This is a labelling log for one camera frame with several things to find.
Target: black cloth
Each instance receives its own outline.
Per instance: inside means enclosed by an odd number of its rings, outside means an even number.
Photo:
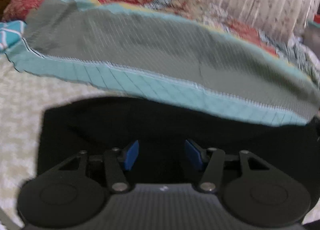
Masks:
[[[139,139],[140,153],[133,169],[137,182],[183,182],[186,176],[176,157],[183,140],[191,138],[203,148],[216,147],[228,154],[249,150],[260,156],[301,182],[314,207],[320,196],[316,127],[316,120],[305,126],[270,127],[145,99],[95,98],[45,112],[37,173],[80,150],[87,150],[90,155],[101,154],[105,149],[123,148]]]

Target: blue gripper pad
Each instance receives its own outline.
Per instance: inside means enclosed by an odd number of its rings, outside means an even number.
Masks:
[[[198,171],[202,171],[204,169],[204,163],[202,162],[200,152],[188,140],[184,142],[184,149],[188,160],[192,163],[194,168]]]
[[[139,154],[139,142],[136,140],[127,150],[124,160],[124,169],[130,171]]]

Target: black circular disc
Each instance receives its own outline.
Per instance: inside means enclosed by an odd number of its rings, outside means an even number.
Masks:
[[[240,220],[260,227],[292,225],[305,216],[310,195],[291,178],[240,177],[225,188],[223,201]]]
[[[94,180],[73,171],[56,171],[23,186],[18,210],[34,226],[63,228],[89,220],[104,202],[103,188]]]

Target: black pants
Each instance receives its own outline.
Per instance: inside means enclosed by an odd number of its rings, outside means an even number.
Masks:
[[[107,148],[122,148],[133,140],[143,139],[146,143],[141,151],[144,157],[149,157],[146,159],[151,166],[141,167],[138,174],[144,174],[141,178],[150,183],[159,177],[162,178],[158,180],[170,183],[179,178],[180,171],[170,162],[161,165],[160,161],[174,159],[176,143],[186,138],[203,148],[216,147],[229,154],[249,150],[302,183],[311,195],[311,207],[319,200],[320,149],[316,120],[305,126],[270,127],[145,99],[96,98],[47,110],[37,173],[45,172],[80,150],[101,154]]]

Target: screw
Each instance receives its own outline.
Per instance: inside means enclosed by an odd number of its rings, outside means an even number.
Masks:
[[[203,182],[200,185],[200,189],[207,191],[207,192],[212,192],[216,189],[216,185],[212,182]]]
[[[123,192],[128,189],[128,185],[124,182],[117,182],[112,185],[112,189],[116,192]]]
[[[217,150],[217,148],[214,148],[214,147],[210,147],[210,148],[207,149],[207,151],[209,151],[209,152],[214,152],[216,150]]]

